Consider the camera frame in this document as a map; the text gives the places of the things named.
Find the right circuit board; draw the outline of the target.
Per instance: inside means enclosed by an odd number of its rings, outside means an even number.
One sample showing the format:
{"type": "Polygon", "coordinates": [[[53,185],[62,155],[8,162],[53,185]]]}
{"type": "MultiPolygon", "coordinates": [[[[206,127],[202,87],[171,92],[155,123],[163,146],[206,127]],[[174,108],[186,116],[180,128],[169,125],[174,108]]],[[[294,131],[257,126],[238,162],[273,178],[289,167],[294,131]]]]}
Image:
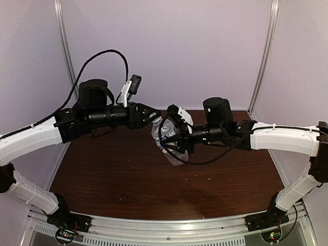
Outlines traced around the right circuit board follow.
{"type": "Polygon", "coordinates": [[[274,229],[261,232],[261,238],[266,243],[276,243],[280,240],[282,236],[281,229],[274,229]]]}

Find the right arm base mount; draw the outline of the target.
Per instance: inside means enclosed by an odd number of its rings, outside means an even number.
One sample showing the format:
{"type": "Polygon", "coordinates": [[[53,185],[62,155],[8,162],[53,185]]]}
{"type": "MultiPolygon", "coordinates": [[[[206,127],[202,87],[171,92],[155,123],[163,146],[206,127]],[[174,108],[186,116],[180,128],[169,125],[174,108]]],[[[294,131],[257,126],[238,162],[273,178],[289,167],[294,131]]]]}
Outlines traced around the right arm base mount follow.
{"type": "Polygon", "coordinates": [[[278,192],[271,198],[266,212],[245,217],[245,223],[249,232],[277,227],[282,223],[289,222],[287,212],[276,207],[277,196],[278,192]]]}

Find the circuit board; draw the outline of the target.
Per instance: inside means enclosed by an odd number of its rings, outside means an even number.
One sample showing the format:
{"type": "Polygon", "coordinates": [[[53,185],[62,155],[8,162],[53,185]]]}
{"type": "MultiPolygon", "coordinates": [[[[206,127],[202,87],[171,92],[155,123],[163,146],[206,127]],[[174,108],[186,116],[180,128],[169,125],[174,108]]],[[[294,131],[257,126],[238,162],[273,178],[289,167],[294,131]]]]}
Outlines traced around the circuit board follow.
{"type": "Polygon", "coordinates": [[[281,229],[274,229],[261,232],[261,238],[266,243],[276,243],[280,240],[282,236],[281,229]]]}
{"type": "Polygon", "coordinates": [[[77,235],[76,233],[58,229],[55,232],[55,239],[57,240],[58,243],[69,244],[75,239],[76,235],[77,235]]]}

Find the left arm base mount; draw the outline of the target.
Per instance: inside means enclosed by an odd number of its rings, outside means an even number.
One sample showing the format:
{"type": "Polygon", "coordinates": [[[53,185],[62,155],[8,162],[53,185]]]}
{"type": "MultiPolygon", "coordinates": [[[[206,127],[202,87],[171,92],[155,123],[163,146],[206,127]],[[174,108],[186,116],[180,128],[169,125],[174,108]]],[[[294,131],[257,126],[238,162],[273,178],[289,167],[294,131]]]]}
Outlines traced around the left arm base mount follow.
{"type": "Polygon", "coordinates": [[[72,213],[64,197],[57,193],[54,195],[58,200],[58,209],[53,214],[46,214],[47,222],[61,229],[87,233],[91,217],[72,213]]]}

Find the aluminium frame post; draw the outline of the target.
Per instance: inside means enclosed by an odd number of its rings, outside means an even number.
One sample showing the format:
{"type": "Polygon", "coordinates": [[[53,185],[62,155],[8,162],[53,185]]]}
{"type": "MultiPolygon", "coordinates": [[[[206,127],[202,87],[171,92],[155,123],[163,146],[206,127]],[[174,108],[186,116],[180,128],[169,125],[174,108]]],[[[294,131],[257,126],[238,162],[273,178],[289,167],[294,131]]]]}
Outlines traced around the aluminium frame post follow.
{"type": "Polygon", "coordinates": [[[57,20],[58,30],[59,30],[59,39],[61,43],[61,48],[63,51],[64,62],[67,68],[69,80],[71,85],[73,86],[75,83],[75,73],[73,69],[72,58],[70,54],[69,44],[67,40],[66,28],[65,28],[65,20],[63,15],[62,2],[60,0],[54,0],[54,10],[55,16],[57,20]]]}
{"type": "Polygon", "coordinates": [[[259,66],[259,71],[255,83],[255,88],[253,91],[253,95],[251,98],[250,105],[248,107],[248,114],[253,117],[254,115],[254,109],[256,106],[256,102],[260,93],[260,89],[264,80],[266,68],[268,66],[269,57],[271,48],[274,42],[274,37],[276,33],[276,26],[278,21],[278,15],[279,15],[279,0],[272,0],[271,1],[271,8],[270,8],[270,15],[269,15],[269,22],[268,22],[268,28],[266,33],[266,38],[264,42],[264,49],[263,54],[261,58],[261,63],[259,66]]]}

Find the left circuit board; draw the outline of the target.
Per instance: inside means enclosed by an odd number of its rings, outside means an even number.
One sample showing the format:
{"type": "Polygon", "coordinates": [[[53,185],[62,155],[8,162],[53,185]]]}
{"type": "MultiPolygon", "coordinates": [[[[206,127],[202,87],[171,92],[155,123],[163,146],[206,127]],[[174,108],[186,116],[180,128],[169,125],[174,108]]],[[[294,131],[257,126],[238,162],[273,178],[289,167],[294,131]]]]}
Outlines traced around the left circuit board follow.
{"type": "Polygon", "coordinates": [[[58,243],[69,244],[75,239],[76,235],[77,235],[76,233],[58,229],[55,232],[55,239],[57,240],[58,243]]]}

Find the white water bottle cap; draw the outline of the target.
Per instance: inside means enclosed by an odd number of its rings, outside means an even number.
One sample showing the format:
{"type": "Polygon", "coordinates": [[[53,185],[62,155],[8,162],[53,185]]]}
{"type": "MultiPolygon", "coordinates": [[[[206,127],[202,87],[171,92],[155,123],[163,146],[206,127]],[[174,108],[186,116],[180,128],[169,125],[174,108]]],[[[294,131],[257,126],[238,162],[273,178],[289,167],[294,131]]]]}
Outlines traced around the white water bottle cap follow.
{"type": "Polygon", "coordinates": [[[160,123],[161,121],[162,121],[162,117],[159,116],[158,118],[154,119],[154,120],[152,121],[152,123],[153,123],[153,124],[158,124],[158,123],[160,123]]]}

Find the right aluminium frame post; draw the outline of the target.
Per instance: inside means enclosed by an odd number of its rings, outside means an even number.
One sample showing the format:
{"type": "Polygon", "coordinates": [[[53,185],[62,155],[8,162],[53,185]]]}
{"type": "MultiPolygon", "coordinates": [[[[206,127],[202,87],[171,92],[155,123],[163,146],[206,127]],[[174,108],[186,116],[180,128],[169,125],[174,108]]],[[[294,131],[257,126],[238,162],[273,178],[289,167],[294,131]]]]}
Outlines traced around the right aluminium frame post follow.
{"type": "Polygon", "coordinates": [[[276,33],[276,26],[278,21],[278,15],[279,15],[279,0],[272,0],[271,1],[271,8],[270,8],[270,15],[269,15],[269,22],[268,22],[268,28],[266,33],[266,38],[264,42],[264,49],[263,54],[261,58],[261,63],[259,66],[259,71],[255,83],[255,88],[253,91],[253,95],[251,98],[250,105],[248,107],[248,114],[253,117],[254,115],[254,109],[256,106],[256,102],[260,93],[260,89],[264,80],[266,68],[268,66],[269,57],[271,48],[274,42],[274,37],[276,33]]]}

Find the front aluminium rail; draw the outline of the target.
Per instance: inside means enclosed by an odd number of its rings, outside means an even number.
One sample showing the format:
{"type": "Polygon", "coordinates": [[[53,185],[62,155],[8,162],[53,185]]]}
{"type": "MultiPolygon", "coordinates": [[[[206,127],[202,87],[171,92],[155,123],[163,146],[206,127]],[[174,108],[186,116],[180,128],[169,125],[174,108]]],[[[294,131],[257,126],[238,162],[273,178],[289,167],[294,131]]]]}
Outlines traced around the front aluminium rail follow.
{"type": "Polygon", "coordinates": [[[245,215],[194,220],[132,220],[92,216],[87,232],[79,232],[70,245],[317,245],[317,238],[303,203],[288,212],[280,226],[250,231],[245,215]]]}

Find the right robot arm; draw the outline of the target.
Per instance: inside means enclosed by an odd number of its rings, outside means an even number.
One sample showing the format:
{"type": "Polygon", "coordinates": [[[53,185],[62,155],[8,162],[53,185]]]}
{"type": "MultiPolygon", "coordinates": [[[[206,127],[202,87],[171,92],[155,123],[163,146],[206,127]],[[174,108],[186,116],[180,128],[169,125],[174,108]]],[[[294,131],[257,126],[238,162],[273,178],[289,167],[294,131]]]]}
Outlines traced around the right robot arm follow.
{"type": "Polygon", "coordinates": [[[227,147],[219,156],[203,161],[213,163],[233,149],[279,150],[295,152],[310,157],[310,167],[290,185],[273,197],[263,214],[266,226],[274,226],[298,200],[327,182],[327,123],[316,126],[296,127],[265,124],[253,120],[234,121],[230,103],[221,97],[208,98],[203,102],[206,124],[194,125],[188,112],[176,105],[167,109],[166,118],[173,119],[179,133],[159,137],[160,145],[172,156],[174,152],[193,153],[196,144],[211,145],[221,142],[227,147]]]}

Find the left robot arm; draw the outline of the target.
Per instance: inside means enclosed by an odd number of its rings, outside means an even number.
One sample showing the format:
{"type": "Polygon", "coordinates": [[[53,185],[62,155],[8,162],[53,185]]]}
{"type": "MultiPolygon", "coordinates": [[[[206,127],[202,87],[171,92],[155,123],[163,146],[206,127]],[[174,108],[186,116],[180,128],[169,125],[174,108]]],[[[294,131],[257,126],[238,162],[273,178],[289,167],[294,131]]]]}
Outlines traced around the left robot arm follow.
{"type": "Polygon", "coordinates": [[[124,83],[122,99],[115,105],[107,81],[91,79],[80,83],[78,101],[71,108],[58,110],[41,124],[29,125],[1,136],[1,193],[12,193],[26,203],[40,208],[63,228],[70,227],[74,217],[59,195],[48,192],[26,180],[12,161],[48,146],[65,144],[99,128],[126,126],[141,129],[160,116],[147,105],[129,102],[141,82],[138,75],[124,83]]]}

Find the left aluminium frame post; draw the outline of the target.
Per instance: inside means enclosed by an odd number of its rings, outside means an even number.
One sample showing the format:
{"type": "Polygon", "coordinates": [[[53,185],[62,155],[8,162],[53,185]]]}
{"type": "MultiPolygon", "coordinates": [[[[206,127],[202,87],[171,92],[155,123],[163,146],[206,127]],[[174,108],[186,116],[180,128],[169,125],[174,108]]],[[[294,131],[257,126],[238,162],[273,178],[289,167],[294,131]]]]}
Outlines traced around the left aluminium frame post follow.
{"type": "Polygon", "coordinates": [[[59,39],[61,43],[61,48],[63,51],[64,62],[67,68],[69,80],[71,85],[73,86],[75,83],[75,73],[73,69],[72,58],[70,54],[69,44],[67,40],[66,28],[65,28],[65,20],[63,15],[62,2],[60,0],[54,0],[54,10],[55,16],[57,20],[58,30],[59,30],[59,39]]]}

